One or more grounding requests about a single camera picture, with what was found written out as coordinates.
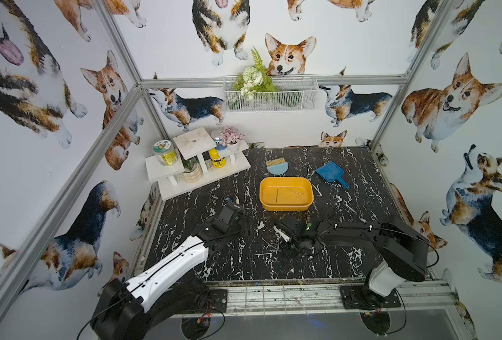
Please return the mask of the yellow plastic storage box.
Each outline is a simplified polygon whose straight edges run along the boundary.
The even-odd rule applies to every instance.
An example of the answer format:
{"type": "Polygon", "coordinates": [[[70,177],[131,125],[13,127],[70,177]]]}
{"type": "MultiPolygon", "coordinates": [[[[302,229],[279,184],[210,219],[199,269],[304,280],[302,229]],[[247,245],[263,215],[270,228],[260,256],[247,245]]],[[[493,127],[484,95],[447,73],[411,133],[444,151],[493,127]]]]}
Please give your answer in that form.
{"type": "Polygon", "coordinates": [[[314,201],[311,182],[303,177],[268,177],[259,186],[266,211],[307,211],[314,201]]]}

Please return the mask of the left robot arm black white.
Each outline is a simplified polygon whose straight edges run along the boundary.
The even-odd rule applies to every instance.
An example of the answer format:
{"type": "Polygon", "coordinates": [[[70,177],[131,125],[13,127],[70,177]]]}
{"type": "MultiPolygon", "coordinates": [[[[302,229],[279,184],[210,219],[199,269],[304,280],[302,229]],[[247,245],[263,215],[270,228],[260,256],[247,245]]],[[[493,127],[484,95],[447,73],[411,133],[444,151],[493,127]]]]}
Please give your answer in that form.
{"type": "Polygon", "coordinates": [[[226,292],[210,290],[188,273],[248,234],[245,209],[227,199],[218,215],[197,225],[176,250],[150,269],[106,284],[88,326],[99,339],[143,339],[174,315],[222,313],[226,292]]]}

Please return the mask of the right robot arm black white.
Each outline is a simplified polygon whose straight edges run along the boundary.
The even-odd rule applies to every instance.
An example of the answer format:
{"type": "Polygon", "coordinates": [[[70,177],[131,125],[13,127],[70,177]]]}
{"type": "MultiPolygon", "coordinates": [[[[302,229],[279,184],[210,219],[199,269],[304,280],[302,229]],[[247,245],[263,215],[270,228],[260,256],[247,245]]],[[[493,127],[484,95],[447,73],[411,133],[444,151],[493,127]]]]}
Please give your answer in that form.
{"type": "Polygon", "coordinates": [[[374,249],[383,261],[367,275],[364,291],[378,297],[388,297],[406,281],[419,283],[426,279],[430,243],[397,215],[373,222],[324,218],[309,223],[284,215],[275,228],[289,249],[298,254],[330,246],[374,249]]]}

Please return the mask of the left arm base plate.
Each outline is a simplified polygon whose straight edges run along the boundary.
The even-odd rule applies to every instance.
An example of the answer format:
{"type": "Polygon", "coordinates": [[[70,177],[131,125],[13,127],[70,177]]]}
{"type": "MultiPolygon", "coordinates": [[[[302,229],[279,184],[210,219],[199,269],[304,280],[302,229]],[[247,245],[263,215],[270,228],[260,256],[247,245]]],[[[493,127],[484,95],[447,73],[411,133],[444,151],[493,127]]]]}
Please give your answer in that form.
{"type": "Polygon", "coordinates": [[[189,307],[186,307],[183,314],[204,314],[217,310],[222,313],[227,311],[228,290],[226,289],[211,289],[207,292],[198,294],[189,307]]]}

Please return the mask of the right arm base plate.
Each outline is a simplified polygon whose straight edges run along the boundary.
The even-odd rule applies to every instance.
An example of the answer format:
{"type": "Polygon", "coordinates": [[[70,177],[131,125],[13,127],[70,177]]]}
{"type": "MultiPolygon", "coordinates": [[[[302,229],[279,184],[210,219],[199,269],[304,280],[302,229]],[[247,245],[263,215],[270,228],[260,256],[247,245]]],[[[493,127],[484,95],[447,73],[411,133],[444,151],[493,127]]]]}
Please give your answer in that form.
{"type": "Polygon", "coordinates": [[[366,286],[340,286],[344,309],[375,311],[390,307],[401,307],[401,299],[393,290],[388,296],[380,296],[366,286]]]}

